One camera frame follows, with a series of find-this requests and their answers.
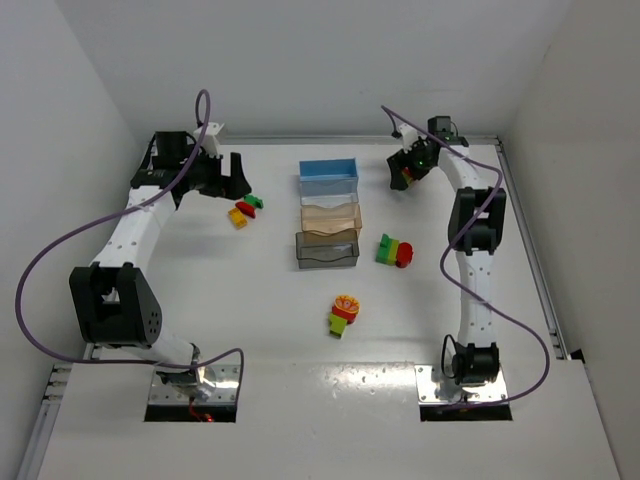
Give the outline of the red curved lego brick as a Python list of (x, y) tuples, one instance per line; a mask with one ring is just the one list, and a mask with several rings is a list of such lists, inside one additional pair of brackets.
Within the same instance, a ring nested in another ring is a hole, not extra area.
[(235, 207), (243, 214), (250, 218), (256, 218), (256, 208), (244, 201), (239, 201), (235, 204)]

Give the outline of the red round lego brick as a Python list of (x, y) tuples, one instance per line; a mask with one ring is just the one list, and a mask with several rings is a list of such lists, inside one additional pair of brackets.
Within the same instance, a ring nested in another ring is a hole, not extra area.
[(398, 245), (398, 249), (396, 252), (395, 265), (398, 268), (406, 268), (411, 264), (413, 256), (414, 250), (412, 245), (408, 242), (401, 242)]

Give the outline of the green lego plate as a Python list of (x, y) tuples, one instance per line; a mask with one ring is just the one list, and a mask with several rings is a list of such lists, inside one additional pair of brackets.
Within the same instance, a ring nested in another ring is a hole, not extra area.
[(263, 209), (264, 208), (264, 202), (262, 199), (254, 196), (254, 195), (246, 195), (244, 197), (244, 201), (253, 206), (254, 208), (258, 208), (258, 209)]

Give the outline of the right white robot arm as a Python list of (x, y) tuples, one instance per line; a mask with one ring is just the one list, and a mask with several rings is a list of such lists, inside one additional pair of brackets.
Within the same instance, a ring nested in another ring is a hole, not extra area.
[(402, 149), (387, 159), (390, 188), (403, 191), (440, 169), (455, 193), (446, 252), (455, 255), (461, 284), (461, 320), (445, 378), (457, 385), (481, 385), (499, 372), (499, 349), (489, 309), (491, 267), (501, 243), (506, 192), (492, 186), (467, 159), (468, 142), (458, 136), (448, 117), (428, 121), (428, 135), (407, 123), (394, 126)]

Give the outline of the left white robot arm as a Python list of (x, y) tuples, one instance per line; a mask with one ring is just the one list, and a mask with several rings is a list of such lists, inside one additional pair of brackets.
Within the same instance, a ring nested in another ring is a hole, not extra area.
[(164, 326), (145, 273), (163, 227), (187, 193), (233, 201), (250, 193), (240, 154), (231, 155), (229, 174), (221, 171), (222, 129), (210, 122), (193, 133), (155, 133), (131, 180), (128, 214), (119, 219), (91, 264), (74, 268), (69, 278), (86, 342), (151, 362), (163, 384), (198, 400), (213, 397), (214, 372), (196, 368), (198, 347)]

